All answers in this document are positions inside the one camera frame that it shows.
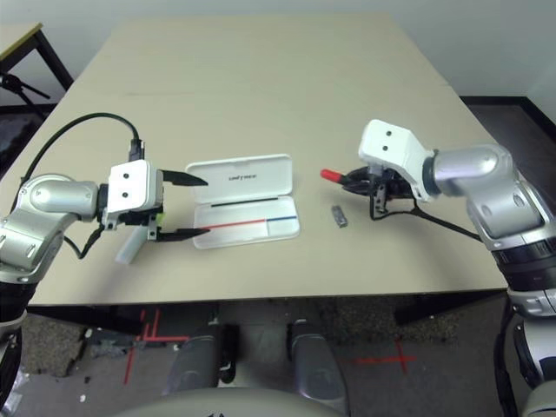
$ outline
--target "white plastic case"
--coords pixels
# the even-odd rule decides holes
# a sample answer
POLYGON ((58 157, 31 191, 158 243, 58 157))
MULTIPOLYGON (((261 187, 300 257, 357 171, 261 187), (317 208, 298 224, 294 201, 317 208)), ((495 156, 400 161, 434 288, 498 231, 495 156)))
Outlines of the white plastic case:
POLYGON ((195 227, 210 232, 196 248, 221 248, 291 239, 300 233, 292 191, 292 159, 285 154, 191 163, 186 171, 208 182, 193 187, 195 227))

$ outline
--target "small gray object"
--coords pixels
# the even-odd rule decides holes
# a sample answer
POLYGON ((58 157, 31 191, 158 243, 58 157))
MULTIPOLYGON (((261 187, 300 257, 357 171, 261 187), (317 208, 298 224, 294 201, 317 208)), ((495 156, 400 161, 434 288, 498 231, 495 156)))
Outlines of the small gray object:
POLYGON ((341 211, 340 206, 332 206, 332 215, 338 227, 345 228, 348 225, 348 219, 344 215, 344 212, 341 211))
POLYGON ((109 358, 118 358, 127 353, 125 347, 115 346, 116 341, 101 340, 100 345, 93 345, 90 348, 90 356, 93 359, 101 356, 108 356, 109 358))

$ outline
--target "white wall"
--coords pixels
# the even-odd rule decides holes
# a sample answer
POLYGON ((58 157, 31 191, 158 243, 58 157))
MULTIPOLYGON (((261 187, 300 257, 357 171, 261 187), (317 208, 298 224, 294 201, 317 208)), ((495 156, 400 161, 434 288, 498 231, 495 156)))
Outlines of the white wall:
POLYGON ((556 122, 556 56, 543 76, 527 91, 527 96, 556 122))
MULTIPOLYGON (((523 96, 553 59, 553 0, 0 0, 0 23, 43 22, 78 76, 114 26, 134 17, 360 10, 390 12, 461 95, 523 96)), ((38 56, 13 73, 54 101, 63 93, 38 56)), ((4 92, 0 103, 19 101, 4 92)))

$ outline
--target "open case lid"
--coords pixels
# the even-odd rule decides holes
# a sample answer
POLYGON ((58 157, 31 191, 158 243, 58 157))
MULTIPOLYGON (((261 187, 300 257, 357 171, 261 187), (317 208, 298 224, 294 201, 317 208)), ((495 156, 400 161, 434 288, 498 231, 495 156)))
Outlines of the open case lid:
POLYGON ((194 162, 185 170, 208 182, 192 187, 200 204, 247 202, 292 191, 292 158, 286 154, 194 162))

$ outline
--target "table leg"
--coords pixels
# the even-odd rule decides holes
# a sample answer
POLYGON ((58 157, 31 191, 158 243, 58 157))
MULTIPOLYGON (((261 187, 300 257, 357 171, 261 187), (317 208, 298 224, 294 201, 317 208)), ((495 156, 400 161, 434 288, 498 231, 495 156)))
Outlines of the table leg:
POLYGON ((30 37, 19 47, 11 52, 7 57, 0 61, 0 72, 7 74, 12 68, 18 65, 29 53, 36 49, 38 41, 30 37))
POLYGON ((67 91, 73 83, 73 78, 70 73, 66 67, 63 66, 62 61, 60 61, 60 58, 52 46, 50 46, 48 39, 41 30, 34 35, 34 38, 38 42, 36 47, 37 52, 43 57, 43 60, 49 66, 54 76, 67 91))
POLYGON ((113 309, 106 312, 100 308, 84 306, 28 306, 27 312, 88 328, 104 328, 124 334, 140 334, 142 331, 141 321, 118 316, 113 309))
POLYGON ((448 311, 465 307, 476 301, 504 295, 505 293, 505 289, 491 289, 487 291, 420 296, 420 298, 415 301, 415 304, 396 308, 394 311, 394 318, 398 325, 403 326, 404 324, 428 319, 431 316, 447 313, 448 311))

